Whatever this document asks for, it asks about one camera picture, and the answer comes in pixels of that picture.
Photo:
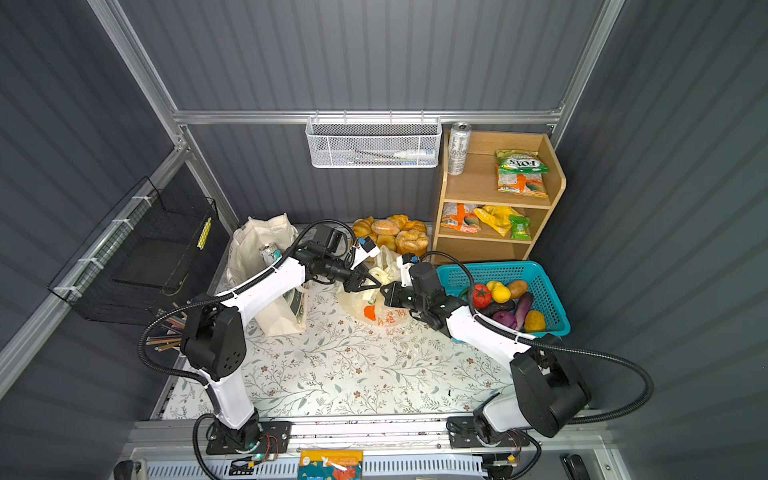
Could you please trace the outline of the yellow translucent plastic bag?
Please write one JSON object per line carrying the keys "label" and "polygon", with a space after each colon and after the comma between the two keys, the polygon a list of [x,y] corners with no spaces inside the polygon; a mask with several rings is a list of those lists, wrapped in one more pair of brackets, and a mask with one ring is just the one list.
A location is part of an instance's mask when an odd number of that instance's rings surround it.
{"label": "yellow translucent plastic bag", "polygon": [[[401,279],[397,258],[395,252],[384,246],[374,259],[366,260],[363,265],[369,268],[369,273],[382,285],[388,285]],[[343,310],[364,324],[394,327],[411,320],[407,309],[387,306],[384,295],[378,290],[351,293],[339,286],[336,296]]]}

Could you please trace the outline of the white Monster energy can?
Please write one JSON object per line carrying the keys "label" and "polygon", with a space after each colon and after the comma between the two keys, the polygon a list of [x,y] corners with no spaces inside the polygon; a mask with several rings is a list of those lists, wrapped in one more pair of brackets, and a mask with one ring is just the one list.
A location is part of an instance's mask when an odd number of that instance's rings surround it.
{"label": "white Monster energy can", "polygon": [[282,257],[282,252],[275,243],[262,246],[259,254],[266,266],[274,265]]}

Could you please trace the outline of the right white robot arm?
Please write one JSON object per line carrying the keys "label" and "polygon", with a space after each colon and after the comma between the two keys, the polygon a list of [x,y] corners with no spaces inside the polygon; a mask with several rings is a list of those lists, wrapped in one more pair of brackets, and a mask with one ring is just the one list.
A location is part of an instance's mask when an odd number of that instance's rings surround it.
{"label": "right white robot arm", "polygon": [[449,295],[436,268],[415,263],[400,282],[380,289],[384,303],[407,309],[414,318],[470,345],[496,361],[513,380],[512,394],[496,393],[473,412],[478,440],[494,444],[510,430],[533,429],[552,438],[591,400],[591,392],[562,342],[546,335],[538,346],[529,338],[483,317],[467,297]]}

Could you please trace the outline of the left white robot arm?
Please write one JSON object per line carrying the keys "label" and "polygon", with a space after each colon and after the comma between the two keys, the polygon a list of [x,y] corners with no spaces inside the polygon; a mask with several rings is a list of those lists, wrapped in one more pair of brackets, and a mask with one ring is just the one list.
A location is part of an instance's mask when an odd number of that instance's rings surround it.
{"label": "left white robot arm", "polygon": [[249,321],[285,293],[319,278],[339,282],[347,292],[379,289],[381,283],[365,266],[378,253],[371,238],[358,238],[340,221],[321,220],[306,227],[278,260],[247,281],[189,305],[181,352],[201,378],[223,437],[245,450],[263,436],[241,371]]}

